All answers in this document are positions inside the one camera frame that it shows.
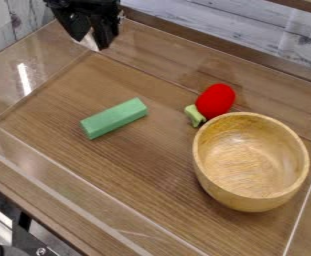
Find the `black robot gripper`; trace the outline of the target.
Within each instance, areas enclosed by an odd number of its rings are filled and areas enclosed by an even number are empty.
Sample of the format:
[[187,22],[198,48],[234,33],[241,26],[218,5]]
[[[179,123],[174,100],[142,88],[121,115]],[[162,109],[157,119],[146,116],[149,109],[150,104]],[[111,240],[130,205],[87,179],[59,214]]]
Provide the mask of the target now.
[[82,41],[93,26],[94,40],[107,49],[119,35],[121,0],[43,0],[70,36]]

